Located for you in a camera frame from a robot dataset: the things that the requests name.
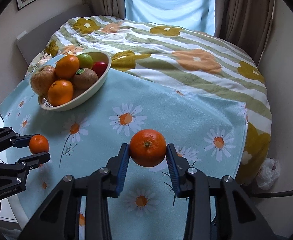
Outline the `orange mandarin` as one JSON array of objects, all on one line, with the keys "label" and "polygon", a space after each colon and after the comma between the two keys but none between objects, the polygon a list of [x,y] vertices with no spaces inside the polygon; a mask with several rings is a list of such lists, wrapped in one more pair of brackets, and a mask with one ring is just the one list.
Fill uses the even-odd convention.
[{"label": "orange mandarin", "polygon": [[74,55],[67,55],[56,63],[55,73],[57,77],[69,80],[75,75],[79,68],[79,59]]}]

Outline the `cream oval bear dish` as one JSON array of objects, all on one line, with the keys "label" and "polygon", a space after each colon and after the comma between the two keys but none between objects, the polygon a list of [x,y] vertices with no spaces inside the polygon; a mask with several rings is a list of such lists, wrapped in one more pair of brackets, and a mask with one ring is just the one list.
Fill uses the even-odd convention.
[{"label": "cream oval bear dish", "polygon": [[79,105],[81,105],[82,103],[84,103],[88,99],[90,99],[102,87],[102,85],[106,81],[108,72],[111,67],[111,58],[108,54],[104,53],[103,51],[87,51],[87,54],[89,54],[91,57],[93,57],[94,60],[106,63],[106,70],[104,71],[102,76],[98,79],[98,81],[95,84],[93,84],[87,90],[76,88],[73,99],[70,100],[70,102],[67,102],[61,106],[53,107],[49,103],[47,96],[40,96],[39,95],[38,96],[38,104],[40,105],[40,107],[43,110],[63,112],[63,111],[68,111],[68,110],[74,109],[75,107],[78,107]]}]

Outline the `daisy print blue tablecloth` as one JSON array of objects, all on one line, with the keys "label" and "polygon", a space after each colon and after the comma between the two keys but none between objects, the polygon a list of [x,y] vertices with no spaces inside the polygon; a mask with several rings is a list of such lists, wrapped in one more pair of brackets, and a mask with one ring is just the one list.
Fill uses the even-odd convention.
[{"label": "daisy print blue tablecloth", "polygon": [[[90,99],[65,112],[45,111],[28,80],[0,105],[4,125],[41,134],[51,159],[31,171],[24,192],[8,199],[25,226],[50,191],[71,174],[81,178],[104,167],[142,129],[154,129],[180,157],[206,175],[235,176],[247,133],[243,102],[181,94],[111,69]],[[145,168],[131,161],[124,189],[108,200],[113,239],[182,239],[188,200],[175,198],[165,161]]]}]

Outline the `light blue window cloth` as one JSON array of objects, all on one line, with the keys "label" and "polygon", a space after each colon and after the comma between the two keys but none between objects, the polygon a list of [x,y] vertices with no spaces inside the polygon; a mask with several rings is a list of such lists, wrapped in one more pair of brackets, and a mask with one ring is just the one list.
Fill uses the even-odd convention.
[{"label": "light blue window cloth", "polygon": [[215,0],[125,0],[126,19],[215,33]]}]

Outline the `small green apple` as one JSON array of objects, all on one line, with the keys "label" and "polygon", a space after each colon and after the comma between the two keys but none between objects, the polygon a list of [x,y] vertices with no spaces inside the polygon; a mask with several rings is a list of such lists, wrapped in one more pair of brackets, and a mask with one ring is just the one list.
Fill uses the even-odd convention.
[{"label": "small green apple", "polygon": [[92,69],[94,61],[92,59],[92,57],[87,54],[87,53],[83,53],[77,56],[78,61],[79,61],[79,68],[88,68],[88,69]]}]

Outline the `floral striped duvet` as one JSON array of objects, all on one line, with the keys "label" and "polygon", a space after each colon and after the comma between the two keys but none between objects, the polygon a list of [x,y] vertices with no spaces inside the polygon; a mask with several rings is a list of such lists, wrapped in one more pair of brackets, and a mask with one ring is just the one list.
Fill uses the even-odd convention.
[{"label": "floral striped duvet", "polygon": [[241,48],[215,36],[155,23],[112,16],[75,17],[50,37],[27,70],[60,54],[102,51],[112,68],[191,94],[218,96],[246,104],[248,135],[236,181],[250,184],[265,161],[272,114],[265,80]]}]

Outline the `large orange with stem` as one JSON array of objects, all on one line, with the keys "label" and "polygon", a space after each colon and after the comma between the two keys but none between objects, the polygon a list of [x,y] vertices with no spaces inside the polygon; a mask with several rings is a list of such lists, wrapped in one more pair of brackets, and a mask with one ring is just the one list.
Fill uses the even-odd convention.
[{"label": "large orange with stem", "polygon": [[72,100],[74,94],[73,84],[68,80],[56,80],[48,90],[48,101],[54,106],[60,106]]}]

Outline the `brown curtain right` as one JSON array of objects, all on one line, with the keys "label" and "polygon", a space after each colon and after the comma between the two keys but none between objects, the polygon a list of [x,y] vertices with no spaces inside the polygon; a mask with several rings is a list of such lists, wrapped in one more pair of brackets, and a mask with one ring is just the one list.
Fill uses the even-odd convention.
[{"label": "brown curtain right", "polygon": [[215,36],[243,49],[258,64],[272,25],[275,0],[215,0]]}]

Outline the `yellow-brown apple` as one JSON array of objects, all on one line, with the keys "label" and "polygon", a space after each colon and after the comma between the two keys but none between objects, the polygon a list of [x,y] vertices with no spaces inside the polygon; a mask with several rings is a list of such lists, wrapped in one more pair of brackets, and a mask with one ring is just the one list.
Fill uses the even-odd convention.
[{"label": "yellow-brown apple", "polygon": [[53,82],[57,79],[55,68],[53,66],[40,67],[30,79],[32,90],[40,96],[47,95],[47,92]]}]

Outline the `white plastic bag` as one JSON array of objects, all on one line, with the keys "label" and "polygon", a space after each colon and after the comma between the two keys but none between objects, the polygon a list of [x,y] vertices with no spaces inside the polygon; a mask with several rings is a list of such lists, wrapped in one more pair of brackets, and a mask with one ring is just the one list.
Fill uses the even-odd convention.
[{"label": "white plastic bag", "polygon": [[266,158],[255,178],[258,188],[264,191],[269,190],[279,178],[280,172],[279,160]]}]

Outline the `red cherry tomato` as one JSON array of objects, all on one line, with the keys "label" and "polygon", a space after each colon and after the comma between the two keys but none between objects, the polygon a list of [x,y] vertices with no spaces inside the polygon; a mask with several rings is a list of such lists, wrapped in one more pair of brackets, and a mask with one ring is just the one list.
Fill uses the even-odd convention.
[{"label": "red cherry tomato", "polygon": [[97,74],[98,78],[100,78],[105,70],[107,69],[107,64],[102,61],[98,61],[93,63],[92,70]]}]

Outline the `small orange kumquat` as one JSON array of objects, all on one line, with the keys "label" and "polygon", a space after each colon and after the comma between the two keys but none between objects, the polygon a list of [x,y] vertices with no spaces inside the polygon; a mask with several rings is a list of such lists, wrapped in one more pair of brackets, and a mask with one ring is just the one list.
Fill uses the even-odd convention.
[{"label": "small orange kumquat", "polygon": [[32,154],[49,152],[49,142],[43,135],[33,136],[29,142],[29,150]]}]

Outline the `small orange tangerine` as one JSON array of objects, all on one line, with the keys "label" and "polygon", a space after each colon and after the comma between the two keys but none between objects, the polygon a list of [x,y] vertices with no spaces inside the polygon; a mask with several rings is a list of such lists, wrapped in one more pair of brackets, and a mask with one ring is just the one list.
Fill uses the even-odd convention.
[{"label": "small orange tangerine", "polygon": [[131,138],[129,152],[136,164],[142,167],[155,167],[165,158],[165,138],[154,129],[143,129]]}]

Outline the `brown kiwi with sticker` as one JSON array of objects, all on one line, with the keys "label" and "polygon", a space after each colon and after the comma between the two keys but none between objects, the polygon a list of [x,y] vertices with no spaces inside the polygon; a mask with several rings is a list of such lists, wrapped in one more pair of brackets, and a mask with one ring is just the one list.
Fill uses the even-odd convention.
[{"label": "brown kiwi with sticker", "polygon": [[98,81],[95,71],[89,68],[80,68],[72,78],[72,83],[77,89],[88,89]]}]

